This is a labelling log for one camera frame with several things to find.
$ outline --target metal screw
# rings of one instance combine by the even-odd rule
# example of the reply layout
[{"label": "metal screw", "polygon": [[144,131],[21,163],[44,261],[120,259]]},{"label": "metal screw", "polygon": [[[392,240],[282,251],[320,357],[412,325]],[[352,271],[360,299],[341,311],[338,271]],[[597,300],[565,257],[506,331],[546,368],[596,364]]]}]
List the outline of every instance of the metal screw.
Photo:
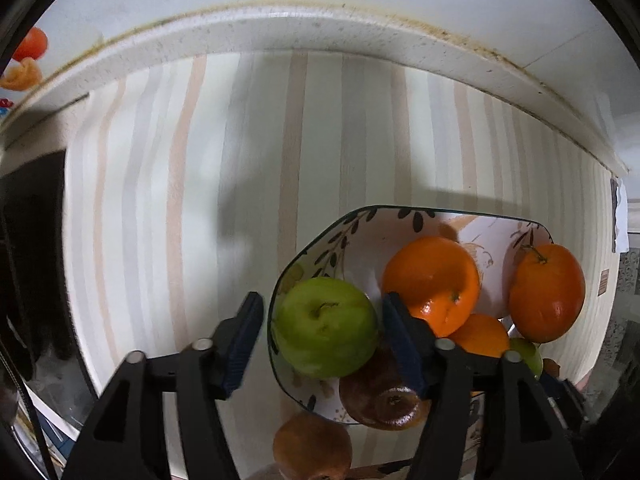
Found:
[{"label": "metal screw", "polygon": [[520,355],[519,352],[516,352],[515,350],[507,350],[504,353],[504,357],[510,363],[519,363],[520,361],[522,361],[522,356]]},{"label": "metal screw", "polygon": [[456,344],[446,337],[441,337],[440,339],[436,339],[436,348],[440,350],[453,350],[456,347]]},{"label": "metal screw", "polygon": [[140,350],[134,350],[133,352],[129,352],[126,357],[127,363],[132,365],[139,363],[144,358],[145,358],[145,353],[141,352]]},{"label": "metal screw", "polygon": [[202,339],[198,339],[194,341],[193,345],[191,346],[193,347],[194,350],[200,350],[200,351],[209,350],[209,348],[213,346],[213,341],[211,339],[203,337]]}]

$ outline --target plate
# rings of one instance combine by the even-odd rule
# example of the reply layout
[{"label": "plate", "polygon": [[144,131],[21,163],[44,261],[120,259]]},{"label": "plate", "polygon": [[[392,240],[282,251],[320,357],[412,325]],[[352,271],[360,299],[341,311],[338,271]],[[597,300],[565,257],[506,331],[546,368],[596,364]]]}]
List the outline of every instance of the plate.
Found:
[{"label": "plate", "polygon": [[380,280],[386,263],[402,247],[425,236],[459,242],[473,257],[481,280],[475,312],[511,327],[505,303],[522,245],[552,242],[546,228],[519,218],[444,209],[368,206],[343,216],[286,267],[276,282],[267,318],[269,356],[281,389],[300,406],[329,420],[357,424],[338,395],[338,378],[318,380],[297,373],[280,355],[271,335],[274,309],[298,282],[329,276],[353,283],[371,300],[382,327]]}]

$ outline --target brown tag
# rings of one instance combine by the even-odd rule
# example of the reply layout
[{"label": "brown tag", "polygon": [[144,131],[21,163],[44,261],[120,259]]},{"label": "brown tag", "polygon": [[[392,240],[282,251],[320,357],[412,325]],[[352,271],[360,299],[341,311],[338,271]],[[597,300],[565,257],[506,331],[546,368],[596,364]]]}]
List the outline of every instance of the brown tag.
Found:
[{"label": "brown tag", "polygon": [[598,296],[602,296],[607,291],[607,283],[609,282],[609,269],[603,270],[600,274],[600,285],[598,286]]}]

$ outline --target striped surface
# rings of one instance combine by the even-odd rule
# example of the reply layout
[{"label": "striped surface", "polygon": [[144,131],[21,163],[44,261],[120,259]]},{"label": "striped surface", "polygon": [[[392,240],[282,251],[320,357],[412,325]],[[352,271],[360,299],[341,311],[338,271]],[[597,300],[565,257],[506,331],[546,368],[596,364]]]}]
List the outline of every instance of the striped surface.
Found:
[{"label": "striped surface", "polygon": [[[575,326],[543,353],[575,381],[600,349],[618,269],[609,171],[526,113],[441,76],[325,53],[180,60],[92,92],[67,157],[65,272],[98,389],[130,350],[175,352],[248,290],[269,298],[297,251],[376,203],[544,224],[580,260],[588,291]],[[604,269],[609,287],[596,296]],[[271,462],[291,410],[260,341],[222,407],[242,477]],[[354,465],[414,451],[410,431],[353,436]]]}]

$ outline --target black leaf decoration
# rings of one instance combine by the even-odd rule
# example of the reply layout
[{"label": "black leaf decoration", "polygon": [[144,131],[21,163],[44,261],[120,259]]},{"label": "black leaf decoration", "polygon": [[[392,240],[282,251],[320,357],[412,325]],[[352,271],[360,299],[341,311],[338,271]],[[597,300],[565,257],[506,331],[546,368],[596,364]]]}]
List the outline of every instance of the black leaf decoration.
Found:
[{"label": "black leaf decoration", "polygon": [[524,237],[527,236],[526,233],[523,233],[520,235],[520,237],[513,243],[513,248],[515,249],[517,247],[517,245],[524,239]]},{"label": "black leaf decoration", "polygon": [[276,346],[276,342],[273,340],[273,337],[271,335],[269,336],[269,346],[271,347],[271,351],[273,351],[274,354],[278,355],[280,353],[278,347]]},{"label": "black leaf decoration", "polygon": [[422,215],[420,214],[419,211],[416,211],[414,213],[414,231],[416,233],[419,233],[420,231],[422,231],[423,227],[424,227],[424,218],[422,218]]},{"label": "black leaf decoration", "polygon": [[316,396],[312,395],[311,397],[309,397],[309,400],[306,402],[306,408],[312,412],[314,410],[314,408],[316,407]]},{"label": "black leaf decoration", "polygon": [[320,256],[318,256],[316,258],[316,260],[314,261],[314,265],[319,264],[322,260],[324,260],[327,256],[327,254],[329,254],[329,249],[327,249],[326,251],[324,251],[322,254],[320,254]]},{"label": "black leaf decoration", "polygon": [[328,243],[330,243],[330,244],[334,243],[341,236],[342,236],[342,231],[340,231],[339,233],[336,233],[331,238],[329,238],[329,242]]},{"label": "black leaf decoration", "polygon": [[342,224],[347,225],[347,224],[353,222],[356,219],[357,216],[358,216],[357,211],[353,211],[353,212],[349,213],[347,215],[347,217],[344,219],[344,222],[342,222]]}]

